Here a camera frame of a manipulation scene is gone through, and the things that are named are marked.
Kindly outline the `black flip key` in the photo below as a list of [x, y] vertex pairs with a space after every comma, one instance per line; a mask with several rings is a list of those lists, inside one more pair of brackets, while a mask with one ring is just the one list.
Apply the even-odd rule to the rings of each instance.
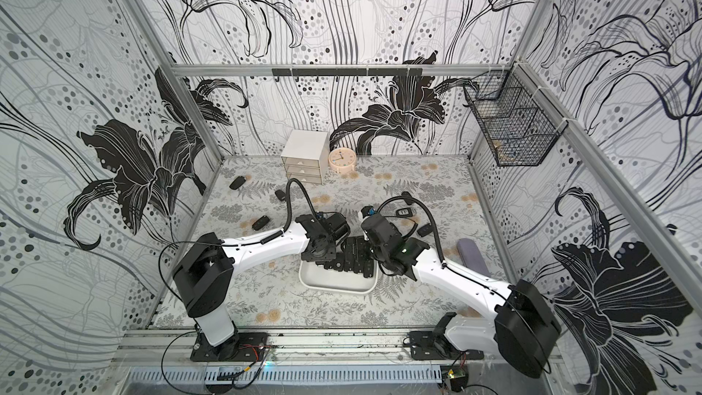
[[256, 219], [254, 223], [252, 223], [252, 229], [256, 230], [263, 230], [269, 223], [271, 219], [268, 216], [261, 216], [259, 219]]
[[433, 233], [433, 225], [430, 223], [423, 225], [422, 227], [418, 228], [417, 234], [420, 235], [420, 237], [426, 237], [430, 234]]

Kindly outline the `silver edged smart key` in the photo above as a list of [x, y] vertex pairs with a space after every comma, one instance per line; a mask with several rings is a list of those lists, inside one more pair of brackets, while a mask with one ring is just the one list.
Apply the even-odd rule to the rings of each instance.
[[413, 208], [407, 207], [407, 208], [398, 208], [396, 210], [395, 214], [401, 218], [408, 218], [408, 217], [413, 217], [415, 212], [414, 212]]

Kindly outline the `white rectangular storage tray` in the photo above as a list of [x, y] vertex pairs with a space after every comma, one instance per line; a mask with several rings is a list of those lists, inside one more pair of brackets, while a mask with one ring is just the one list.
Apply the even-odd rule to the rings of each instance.
[[323, 266], [301, 262], [298, 276], [302, 285], [312, 290], [364, 296], [376, 288], [380, 274], [376, 263], [373, 264], [373, 274], [365, 277], [363, 274], [325, 270]]

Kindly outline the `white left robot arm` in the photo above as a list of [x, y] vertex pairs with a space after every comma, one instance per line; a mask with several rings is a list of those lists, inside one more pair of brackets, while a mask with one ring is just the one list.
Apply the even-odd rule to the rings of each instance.
[[340, 213], [303, 214], [283, 227], [250, 237], [221, 239], [202, 235], [173, 270], [173, 280], [188, 316], [210, 347], [228, 345], [237, 328], [226, 309], [233, 277], [278, 258], [299, 255], [306, 262], [332, 261], [336, 249], [350, 235]]

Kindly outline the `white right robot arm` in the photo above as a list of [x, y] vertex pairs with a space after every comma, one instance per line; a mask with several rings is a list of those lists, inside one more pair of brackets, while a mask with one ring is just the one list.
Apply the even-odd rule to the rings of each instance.
[[561, 325], [535, 285], [525, 280], [512, 285], [446, 260], [424, 241], [405, 239], [380, 214], [363, 219], [361, 228], [384, 268], [434, 286], [482, 316], [481, 333], [459, 315], [440, 323], [439, 337], [454, 349], [497, 354], [532, 379], [550, 369]]

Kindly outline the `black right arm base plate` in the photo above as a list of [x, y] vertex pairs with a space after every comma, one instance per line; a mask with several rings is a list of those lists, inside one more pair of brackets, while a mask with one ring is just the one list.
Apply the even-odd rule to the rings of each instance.
[[447, 338], [446, 332], [450, 322], [457, 314], [446, 313], [431, 331], [409, 331], [404, 347], [409, 348], [411, 358], [417, 361], [428, 360], [482, 360], [484, 352], [477, 349], [456, 349]]

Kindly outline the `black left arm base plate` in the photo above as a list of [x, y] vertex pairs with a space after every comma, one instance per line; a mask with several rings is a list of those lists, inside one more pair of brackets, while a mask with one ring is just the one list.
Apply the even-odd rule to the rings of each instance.
[[238, 332], [232, 338], [215, 347], [206, 336], [198, 332], [190, 360], [193, 362], [241, 362], [256, 363], [263, 360], [263, 349], [268, 346], [266, 332]]

